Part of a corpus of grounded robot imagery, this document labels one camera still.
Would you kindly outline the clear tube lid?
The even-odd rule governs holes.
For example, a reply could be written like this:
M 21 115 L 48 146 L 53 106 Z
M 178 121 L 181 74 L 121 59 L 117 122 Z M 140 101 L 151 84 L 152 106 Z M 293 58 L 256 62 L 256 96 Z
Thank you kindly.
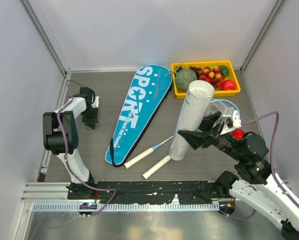
M 84 123 L 81 124 L 81 130 L 84 133 L 92 133 L 94 131 L 93 128 L 89 127 L 88 125 L 85 125 Z

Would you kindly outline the white shuttlecock tube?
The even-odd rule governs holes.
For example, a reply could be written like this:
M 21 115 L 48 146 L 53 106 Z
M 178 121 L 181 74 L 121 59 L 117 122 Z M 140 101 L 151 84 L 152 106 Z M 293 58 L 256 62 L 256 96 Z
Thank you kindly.
M 182 160 L 190 146 L 178 131 L 199 128 L 214 94 L 214 87 L 206 81 L 195 80 L 189 84 L 171 141 L 169 156 L 172 160 Z

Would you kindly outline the blue racket bag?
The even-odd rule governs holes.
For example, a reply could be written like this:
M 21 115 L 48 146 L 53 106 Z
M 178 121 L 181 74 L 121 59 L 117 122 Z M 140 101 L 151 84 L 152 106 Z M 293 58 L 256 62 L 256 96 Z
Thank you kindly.
M 148 64 L 136 71 L 105 153 L 108 164 L 116 168 L 124 165 L 172 90 L 172 85 L 172 74 L 162 65 Z

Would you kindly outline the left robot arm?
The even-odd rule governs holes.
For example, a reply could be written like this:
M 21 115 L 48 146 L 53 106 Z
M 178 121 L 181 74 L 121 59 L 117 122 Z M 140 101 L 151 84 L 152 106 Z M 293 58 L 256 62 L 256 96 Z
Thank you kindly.
M 42 115 L 43 145 L 59 158 L 70 175 L 67 197 L 70 200 L 92 199 L 97 190 L 94 178 L 79 154 L 79 134 L 76 118 L 94 130 L 98 122 L 99 97 L 89 87 L 81 87 L 78 94 L 55 111 Z

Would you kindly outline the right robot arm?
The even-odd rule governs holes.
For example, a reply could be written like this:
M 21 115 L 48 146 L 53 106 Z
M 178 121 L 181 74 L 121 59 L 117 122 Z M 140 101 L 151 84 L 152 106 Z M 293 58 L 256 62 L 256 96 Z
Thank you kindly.
M 196 150 L 216 147 L 237 161 L 237 174 L 224 171 L 215 181 L 216 193 L 243 201 L 272 222 L 286 240 L 299 240 L 299 198 L 275 171 L 273 148 L 254 132 L 236 139 L 232 131 L 242 126 L 240 114 L 233 107 L 203 118 L 197 130 L 178 130 L 178 135 Z

